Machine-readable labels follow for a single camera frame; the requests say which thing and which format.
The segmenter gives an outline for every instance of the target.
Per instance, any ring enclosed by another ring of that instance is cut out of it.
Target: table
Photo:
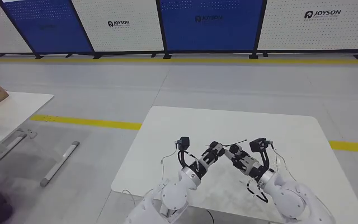
[[[358,200],[352,187],[317,120],[309,116],[154,106],[131,145],[112,190],[127,189],[143,196],[162,180],[160,161],[175,150],[174,141],[181,136],[190,137],[188,151],[198,158],[212,141],[231,144],[248,139],[241,146],[259,161],[262,161],[259,153],[251,153],[248,143],[266,137],[274,142],[297,181],[320,197],[337,223],[358,220]],[[275,154],[268,150],[270,167],[275,169]],[[283,162],[278,162],[278,166],[282,175],[288,177]],[[177,180],[181,166],[176,154],[164,160],[164,168],[165,178]],[[221,157],[209,168],[197,191],[189,192],[189,203],[194,207],[282,222],[270,197],[266,204],[247,191],[248,180],[226,157]]]
[[[0,102],[0,159],[9,153],[21,140],[28,134],[30,138],[35,138],[37,133],[31,129],[26,128],[25,132],[20,134],[8,146],[4,146],[2,142],[13,134],[22,125],[23,122],[28,120],[33,114],[40,110],[47,104],[54,95],[51,94],[31,94],[27,92],[8,92],[9,97]],[[46,177],[43,178],[40,185],[46,186],[54,174],[59,170],[64,161],[79,145],[79,142],[73,142],[66,150],[66,153],[61,156],[54,167],[49,171]]]
[[[47,104],[54,95],[8,92],[9,97],[0,102],[0,143],[19,126]]]

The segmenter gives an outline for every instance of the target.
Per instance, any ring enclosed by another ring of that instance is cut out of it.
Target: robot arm
[[[176,141],[179,153],[178,159],[182,165],[179,172],[179,181],[164,179],[159,185],[151,190],[144,199],[130,212],[125,224],[168,224],[174,223],[188,206],[188,190],[196,190],[201,183],[201,178],[207,173],[208,168],[224,155],[224,147],[218,142],[212,142],[209,148],[202,154],[201,159],[191,165],[187,165],[184,155],[190,142],[189,137],[181,137]],[[161,207],[156,209],[154,199],[161,195]]]
[[[286,224],[336,223],[335,219],[307,186],[293,180],[285,181],[278,172],[269,168],[266,153],[266,148],[269,145],[272,146],[272,142],[267,141],[266,138],[259,138],[250,142],[251,151],[261,154],[263,166],[236,144],[232,145],[230,150],[225,150],[225,155],[243,174],[254,178],[259,189],[261,188],[263,192],[271,196]],[[262,193],[262,197],[259,195],[257,197],[268,202],[264,193]],[[305,220],[299,220],[306,207],[310,211],[309,217]]]

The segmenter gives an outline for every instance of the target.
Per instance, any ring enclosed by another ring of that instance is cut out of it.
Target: yellow tape
[[[277,63],[277,64],[358,64],[358,60],[292,60],[292,59],[259,59],[259,60],[250,60],[250,59],[199,59],[199,58],[188,58],[188,59],[135,59],[135,58],[112,58],[112,59],[46,59],[41,60],[34,59],[0,59],[0,62],[36,62],[36,63],[48,63],[48,62],[91,62],[91,63],[101,63],[101,62],[155,62],[155,63]]]
[[[48,116],[48,115],[34,115],[31,117],[31,120],[38,120],[42,122],[65,123],[65,124],[89,125],[89,126],[97,126],[97,127],[105,127],[105,128],[121,128],[121,129],[130,129],[130,130],[139,130],[140,127],[142,126],[142,124],[139,123],[113,122],[110,120],[69,118],[64,116]],[[329,144],[334,150],[358,152],[358,143],[330,141]]]
[[[355,143],[355,142],[330,141],[329,144],[331,145],[332,149],[334,149],[334,150],[358,152],[358,143]]]
[[[113,122],[110,120],[68,118],[63,116],[48,116],[48,115],[34,115],[31,117],[31,120],[38,120],[42,122],[65,123],[65,124],[89,125],[89,126],[106,127],[106,128],[121,128],[121,129],[130,129],[130,130],[139,130],[140,127],[142,126],[142,124],[139,123]]]

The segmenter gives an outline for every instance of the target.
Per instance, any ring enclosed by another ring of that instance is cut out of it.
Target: blue panel
[[[262,0],[160,0],[168,50],[253,50]]]
[[[25,0],[4,3],[36,52],[90,52],[70,0]]]

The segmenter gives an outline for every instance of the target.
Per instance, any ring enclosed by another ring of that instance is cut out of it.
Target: table leg
[[[3,144],[0,144],[0,148],[2,149],[2,153],[0,154],[0,160],[9,153],[10,150],[12,150],[15,145],[17,145],[21,140],[23,140],[26,137],[25,133],[21,133],[18,137],[15,138],[14,141],[12,141],[8,146],[4,146]]]
[[[43,180],[40,182],[41,187],[47,186],[47,184],[50,182],[51,178],[56,174],[56,172],[60,169],[62,164],[66,161],[66,159],[71,155],[73,150],[79,145],[79,142],[75,141],[72,143],[72,145],[66,150],[65,154],[62,156],[62,160],[57,162],[52,169],[47,173],[47,175],[43,178]]]

